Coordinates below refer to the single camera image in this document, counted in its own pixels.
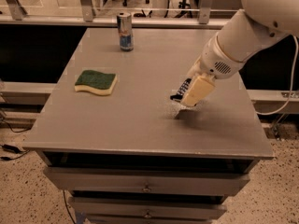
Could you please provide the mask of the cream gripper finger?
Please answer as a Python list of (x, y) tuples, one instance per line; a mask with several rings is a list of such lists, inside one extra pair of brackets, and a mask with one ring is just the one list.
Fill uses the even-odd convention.
[(212, 75), (196, 74), (189, 84), (183, 86), (180, 103), (187, 107), (196, 106), (201, 100), (215, 89), (215, 77)]
[(201, 74), (202, 74), (202, 71), (201, 71), (200, 64), (201, 64), (201, 59), (198, 58), (198, 59), (194, 62), (194, 64), (193, 64), (192, 67), (190, 68), (190, 70), (188, 71), (188, 73), (187, 73), (187, 75), (186, 75), (186, 78), (193, 78), (194, 76), (201, 75)]

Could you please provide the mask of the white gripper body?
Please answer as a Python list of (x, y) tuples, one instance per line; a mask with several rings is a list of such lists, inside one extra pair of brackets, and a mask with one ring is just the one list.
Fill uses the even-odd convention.
[(245, 64), (229, 58), (221, 49), (218, 34), (205, 44), (200, 56), (202, 73), (214, 76), (216, 79), (226, 79), (237, 73)]

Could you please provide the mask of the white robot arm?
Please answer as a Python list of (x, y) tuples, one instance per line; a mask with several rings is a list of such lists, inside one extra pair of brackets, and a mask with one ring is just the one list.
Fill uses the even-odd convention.
[(237, 73), (257, 52), (299, 36), (299, 0), (241, 0), (242, 8), (204, 46), (188, 72), (180, 102), (195, 106), (217, 79)]

